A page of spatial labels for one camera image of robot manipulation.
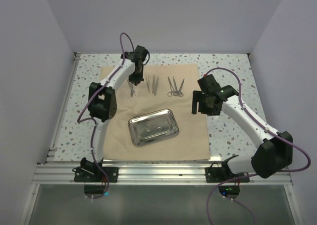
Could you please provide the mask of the steel forceps with rings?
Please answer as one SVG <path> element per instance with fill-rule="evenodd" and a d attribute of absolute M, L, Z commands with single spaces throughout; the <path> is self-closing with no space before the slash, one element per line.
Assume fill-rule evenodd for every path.
<path fill-rule="evenodd" d="M 170 81 L 170 78 L 168 77 L 167 79 L 168 79 L 169 86 L 170 86 L 170 91 L 168 92 L 167 95 L 168 95 L 169 97 L 171 97 L 171 96 L 173 96 L 174 88 L 173 88 L 173 86 L 172 86 L 172 83 L 171 83 L 171 81 Z"/>

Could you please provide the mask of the steel surgical scissors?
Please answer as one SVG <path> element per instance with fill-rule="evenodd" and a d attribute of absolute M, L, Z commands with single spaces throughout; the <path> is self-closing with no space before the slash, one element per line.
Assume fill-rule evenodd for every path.
<path fill-rule="evenodd" d="M 179 97 L 183 97 L 182 89 L 183 89 L 184 81 L 185 81 L 185 79 L 182 80 L 181 85 L 180 85 L 180 87 L 179 87 L 178 90 L 177 90 L 177 95 L 178 95 Z"/>

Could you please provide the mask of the stainless steel instrument tray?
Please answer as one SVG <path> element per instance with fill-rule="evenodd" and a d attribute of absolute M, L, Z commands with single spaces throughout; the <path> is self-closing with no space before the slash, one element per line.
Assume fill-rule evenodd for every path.
<path fill-rule="evenodd" d="M 132 143 L 137 147 L 170 139 L 179 133 L 179 127 L 170 109 L 131 118 L 128 128 Z"/>

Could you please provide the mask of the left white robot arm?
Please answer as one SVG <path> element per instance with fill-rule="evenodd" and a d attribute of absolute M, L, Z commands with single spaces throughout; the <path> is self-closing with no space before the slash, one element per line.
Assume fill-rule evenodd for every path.
<path fill-rule="evenodd" d="M 116 92 L 126 79 L 133 85 L 138 85 L 143 79 L 144 61 L 150 58 L 149 51 L 142 46 L 137 46 L 131 52 L 124 52 L 121 55 L 122 63 L 116 66 L 110 74 L 99 83 L 91 83 L 89 86 L 89 100 L 83 110 L 89 111 L 89 117 L 83 119 L 81 112 L 77 122 L 92 120 L 94 128 L 90 141 L 90 153 L 92 162 L 83 158 L 80 163 L 82 170 L 89 180 L 104 181 L 107 178 L 106 172 L 102 169 L 103 143 L 95 142 L 95 134 L 98 129 L 105 132 L 109 121 L 117 111 Z"/>

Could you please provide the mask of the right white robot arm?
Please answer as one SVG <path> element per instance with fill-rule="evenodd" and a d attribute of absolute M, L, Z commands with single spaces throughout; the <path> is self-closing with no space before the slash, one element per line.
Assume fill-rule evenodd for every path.
<path fill-rule="evenodd" d="M 268 178 L 280 172 L 293 162 L 292 136 L 287 132 L 266 125 L 251 111 L 238 91 L 232 86 L 221 87 L 213 75 L 198 80 L 199 91 L 193 91 L 192 114 L 202 113 L 219 116 L 221 113 L 232 118 L 248 135 L 256 148 L 250 157 L 232 156 L 218 168 L 211 168 L 211 174 L 225 181 L 233 181 L 245 173 L 256 173 Z"/>

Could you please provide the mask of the beige surgical drape cloth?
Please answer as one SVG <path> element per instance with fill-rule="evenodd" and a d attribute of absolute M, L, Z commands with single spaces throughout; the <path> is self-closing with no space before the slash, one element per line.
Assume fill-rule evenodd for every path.
<path fill-rule="evenodd" d="M 104 136 L 104 158 L 193 161 L 210 158 L 205 115 L 192 114 L 196 64 L 146 66 L 145 80 L 116 90 L 117 112 Z"/>

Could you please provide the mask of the thin steel tweezers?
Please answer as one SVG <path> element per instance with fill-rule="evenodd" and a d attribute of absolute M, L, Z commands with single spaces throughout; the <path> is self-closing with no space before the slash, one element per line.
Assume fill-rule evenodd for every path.
<path fill-rule="evenodd" d="M 150 75 L 149 74 L 146 75 L 146 84 L 147 84 L 148 92 L 150 92 Z"/>

